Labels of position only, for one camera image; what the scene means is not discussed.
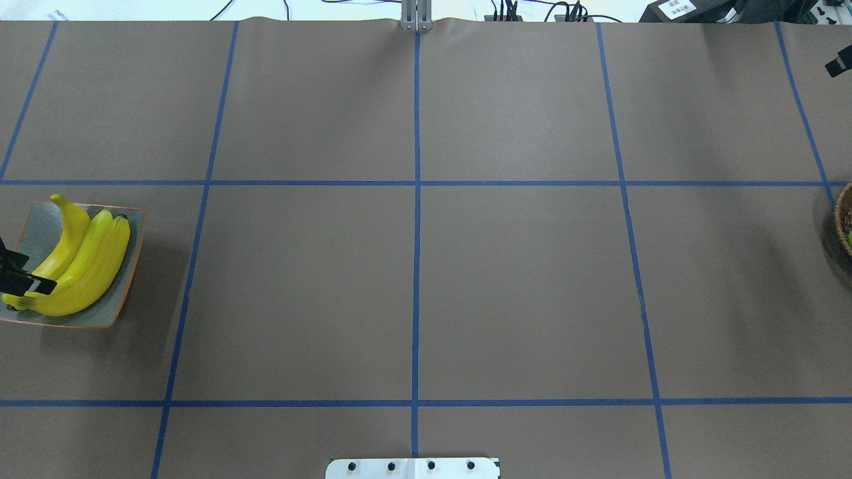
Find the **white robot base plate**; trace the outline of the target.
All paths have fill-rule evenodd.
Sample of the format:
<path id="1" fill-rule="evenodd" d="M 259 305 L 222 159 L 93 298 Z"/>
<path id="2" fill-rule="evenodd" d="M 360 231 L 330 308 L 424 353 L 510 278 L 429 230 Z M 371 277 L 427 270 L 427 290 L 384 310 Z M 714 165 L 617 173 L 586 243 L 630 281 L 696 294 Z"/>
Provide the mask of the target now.
<path id="1" fill-rule="evenodd" d="M 325 478 L 501 478 L 498 458 L 341 458 Z"/>

